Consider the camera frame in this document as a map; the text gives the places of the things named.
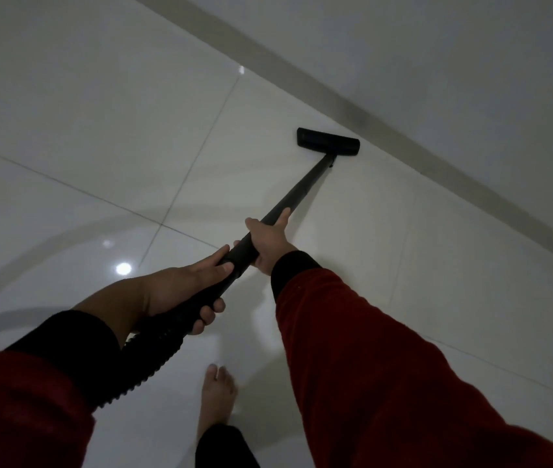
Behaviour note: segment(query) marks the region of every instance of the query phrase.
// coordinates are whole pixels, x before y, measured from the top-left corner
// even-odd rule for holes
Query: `leg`
[[[259,468],[241,432],[226,425],[237,397],[237,387],[224,366],[210,364],[204,376],[198,418],[196,468],[232,466]]]

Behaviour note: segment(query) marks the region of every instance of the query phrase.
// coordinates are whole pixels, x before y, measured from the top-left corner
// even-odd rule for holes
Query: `white tile floor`
[[[144,274],[243,235],[318,159],[297,126],[349,134],[132,0],[0,0],[0,349],[118,263]],[[290,234],[433,338],[509,422],[553,439],[547,252],[365,141]],[[262,466],[312,465],[267,279],[225,297],[204,335],[97,412],[86,466],[190,466],[212,361],[240,382],[235,423]]]

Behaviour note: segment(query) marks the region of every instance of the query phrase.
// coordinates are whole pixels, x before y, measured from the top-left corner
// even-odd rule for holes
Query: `person's right hand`
[[[285,208],[274,226],[264,225],[256,218],[247,218],[246,227],[250,231],[253,246],[259,251],[259,257],[253,263],[265,275],[271,275],[276,262],[289,251],[296,251],[296,246],[285,238],[285,227],[291,215],[289,208]]]

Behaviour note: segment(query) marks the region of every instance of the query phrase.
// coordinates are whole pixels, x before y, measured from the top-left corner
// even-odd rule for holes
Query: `vacuum cleaner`
[[[299,146],[326,155],[263,217],[261,222],[266,225],[275,224],[285,208],[289,207],[292,212],[296,210],[313,184],[333,166],[337,156],[356,156],[361,146],[361,142],[355,138],[305,128],[297,129],[296,139]],[[218,263],[234,264],[233,271],[226,279],[200,291],[170,311],[142,321],[140,332],[125,344],[120,352],[118,367],[112,368],[109,381],[100,388],[96,405],[103,407],[153,376],[179,350],[183,338],[192,330],[194,322],[200,319],[201,308],[206,305],[211,307],[258,255],[248,233]]]

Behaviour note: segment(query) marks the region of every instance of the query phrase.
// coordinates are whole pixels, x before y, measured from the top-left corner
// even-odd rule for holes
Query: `red jacket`
[[[507,425],[436,346],[331,271],[307,269],[275,294],[318,468],[553,467],[553,443]],[[38,356],[0,352],[1,468],[78,467],[93,426],[64,372]]]

